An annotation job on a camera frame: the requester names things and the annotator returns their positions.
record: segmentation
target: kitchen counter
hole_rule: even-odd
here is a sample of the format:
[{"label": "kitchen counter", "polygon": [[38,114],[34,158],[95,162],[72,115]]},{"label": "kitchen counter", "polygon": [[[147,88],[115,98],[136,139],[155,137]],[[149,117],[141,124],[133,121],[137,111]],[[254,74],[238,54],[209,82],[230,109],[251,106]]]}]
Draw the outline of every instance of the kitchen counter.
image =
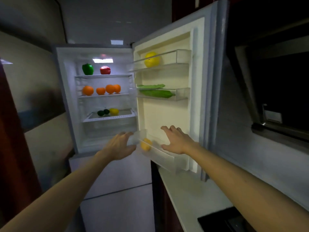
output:
[{"label": "kitchen counter", "polygon": [[174,175],[164,168],[158,169],[184,232],[203,232],[199,217],[233,206],[211,179],[202,182],[188,172]]}]

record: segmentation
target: black cooktop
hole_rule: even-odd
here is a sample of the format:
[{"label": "black cooktop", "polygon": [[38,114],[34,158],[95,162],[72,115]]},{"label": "black cooktop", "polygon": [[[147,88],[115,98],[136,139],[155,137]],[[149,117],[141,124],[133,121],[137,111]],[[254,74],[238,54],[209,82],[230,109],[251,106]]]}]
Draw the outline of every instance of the black cooktop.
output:
[{"label": "black cooktop", "polygon": [[207,232],[256,232],[235,208],[227,208],[197,219],[202,229]]}]

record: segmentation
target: forearm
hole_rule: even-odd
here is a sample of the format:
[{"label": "forearm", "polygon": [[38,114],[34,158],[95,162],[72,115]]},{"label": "forearm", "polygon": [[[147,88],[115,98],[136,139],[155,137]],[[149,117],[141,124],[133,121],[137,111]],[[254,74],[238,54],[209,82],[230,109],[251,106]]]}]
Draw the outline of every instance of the forearm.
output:
[{"label": "forearm", "polygon": [[200,146],[191,156],[257,231],[307,231],[309,213],[247,171]]},{"label": "forearm", "polygon": [[68,175],[8,222],[0,232],[64,231],[91,185],[112,160],[98,152],[85,166]]}]

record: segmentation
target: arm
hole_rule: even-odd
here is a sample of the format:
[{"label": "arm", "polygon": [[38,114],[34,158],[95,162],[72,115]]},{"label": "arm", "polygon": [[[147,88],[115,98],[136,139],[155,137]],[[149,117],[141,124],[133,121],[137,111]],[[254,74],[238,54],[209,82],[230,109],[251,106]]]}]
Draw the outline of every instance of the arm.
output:
[{"label": "arm", "polygon": [[256,231],[309,230],[309,212],[274,187],[207,151],[180,128],[161,127],[170,140],[164,150],[187,154],[220,187]]},{"label": "arm", "polygon": [[136,145],[127,146],[133,133],[116,135],[87,164],[62,179],[9,221],[0,232],[64,231],[102,170],[113,160],[129,156]]}]

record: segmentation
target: lemon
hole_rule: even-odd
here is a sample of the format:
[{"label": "lemon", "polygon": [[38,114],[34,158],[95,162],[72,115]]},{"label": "lemon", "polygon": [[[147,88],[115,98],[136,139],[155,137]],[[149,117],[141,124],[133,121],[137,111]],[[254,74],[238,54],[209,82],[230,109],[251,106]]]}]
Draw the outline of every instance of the lemon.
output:
[{"label": "lemon", "polygon": [[[157,54],[155,52],[149,52],[145,55],[145,58],[148,58],[148,57],[153,57],[153,56],[156,56]],[[160,64],[160,57],[153,57],[153,58],[149,58],[149,59],[146,59],[144,61],[146,67],[155,67],[155,66],[158,66]]]},{"label": "lemon", "polygon": [[144,150],[144,151],[150,151],[151,147],[148,145],[152,145],[152,141],[150,141],[148,138],[144,138],[143,139],[143,142],[141,142],[141,148]]},{"label": "lemon", "polygon": [[116,108],[111,108],[111,109],[109,109],[109,113],[110,113],[112,116],[117,116],[118,113],[119,113],[119,110],[116,109]]}]

